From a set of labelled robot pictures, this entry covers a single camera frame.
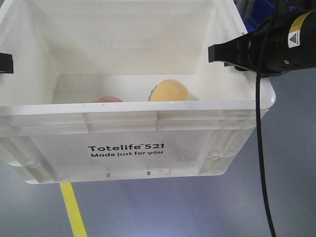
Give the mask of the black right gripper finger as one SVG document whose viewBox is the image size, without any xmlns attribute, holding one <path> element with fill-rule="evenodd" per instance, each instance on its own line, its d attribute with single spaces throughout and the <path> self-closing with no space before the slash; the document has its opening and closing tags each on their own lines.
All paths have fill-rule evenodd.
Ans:
<svg viewBox="0 0 316 237">
<path fill-rule="evenodd" d="M 248 67 L 248 40 L 239 37 L 208 47 L 208 62 L 224 62 L 238 67 Z"/>
</svg>

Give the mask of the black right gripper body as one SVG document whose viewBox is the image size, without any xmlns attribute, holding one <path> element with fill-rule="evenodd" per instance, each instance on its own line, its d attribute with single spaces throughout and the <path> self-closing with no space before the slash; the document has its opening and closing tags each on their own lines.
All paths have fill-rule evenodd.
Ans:
<svg viewBox="0 0 316 237">
<path fill-rule="evenodd" d="M 253 72 L 260 69 L 264 77 L 315 68 L 316 11 L 288 12 L 272 26 L 264 23 L 239 37 L 236 57 L 236 69 Z"/>
</svg>

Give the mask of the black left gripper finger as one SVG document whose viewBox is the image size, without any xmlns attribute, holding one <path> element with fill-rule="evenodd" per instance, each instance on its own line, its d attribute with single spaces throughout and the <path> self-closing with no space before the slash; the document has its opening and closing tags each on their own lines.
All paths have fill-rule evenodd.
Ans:
<svg viewBox="0 0 316 237">
<path fill-rule="evenodd" d="M 13 73 L 13 57 L 11 54 L 0 53 L 0 73 L 1 74 Z"/>
</svg>

